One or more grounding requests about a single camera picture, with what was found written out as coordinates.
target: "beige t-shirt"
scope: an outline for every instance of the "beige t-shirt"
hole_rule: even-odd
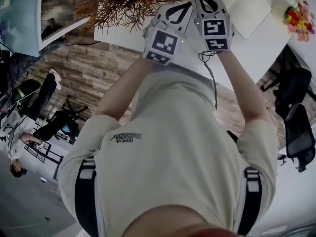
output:
[[[87,121],[59,171],[62,198],[75,216],[75,180],[95,155],[99,235],[120,237],[141,214],[162,205],[186,206],[232,230],[241,177],[253,166],[265,177],[262,211],[277,176],[277,130],[264,121],[245,127],[235,144],[216,121],[214,94],[188,75],[156,72],[144,80],[131,121]]]

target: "floor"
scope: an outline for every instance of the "floor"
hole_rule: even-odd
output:
[[[76,6],[84,0],[43,0],[42,4],[42,27],[44,28],[47,19],[54,17],[61,25],[74,21]],[[93,33],[88,33],[85,39],[81,37],[81,29],[75,29],[66,35],[66,45],[74,43],[95,43]],[[107,43],[96,43],[92,45],[70,45],[63,46],[45,56],[29,69],[28,79],[36,79],[43,82],[51,67],[54,67],[62,76],[62,90],[56,91],[49,104],[46,106],[43,115],[51,117],[56,110],[59,110],[68,95],[71,96],[71,103],[75,108],[81,109],[88,105],[89,109],[82,113],[87,119],[96,110],[98,101],[103,93],[116,81],[124,71],[139,56],[139,53],[127,50]],[[271,66],[275,71],[280,70],[279,59]],[[258,86],[268,85],[275,77],[267,72],[257,83]],[[283,120],[274,111],[272,90],[264,93],[267,109],[274,124],[278,128],[280,146],[285,144],[285,131]],[[218,85],[218,104],[216,112],[218,121],[237,136],[240,135],[244,121],[238,106],[235,94]],[[303,102],[310,122],[316,122],[316,103],[306,96]],[[129,108],[121,123],[129,121],[131,108]]]

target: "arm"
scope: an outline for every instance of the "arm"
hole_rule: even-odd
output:
[[[245,123],[254,120],[270,122],[269,112],[258,86],[230,51],[218,54],[233,86]]]
[[[42,140],[35,138],[33,135],[25,132],[20,137],[20,140],[23,141],[23,143],[25,143],[25,141],[34,141],[37,144],[41,144],[43,142]]]
[[[152,66],[152,62],[139,57],[105,92],[95,114],[105,114],[119,121]]]

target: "gray floor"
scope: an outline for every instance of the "gray floor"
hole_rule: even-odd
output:
[[[7,237],[51,237],[75,223],[63,205],[57,184],[43,183],[31,171],[14,178],[9,166],[9,158],[0,152],[0,231]]]

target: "dried plant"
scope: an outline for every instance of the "dried plant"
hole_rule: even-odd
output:
[[[85,32],[118,25],[140,29],[145,17],[154,16],[161,5],[176,1],[180,0],[89,0],[78,7],[76,15],[89,17]]]

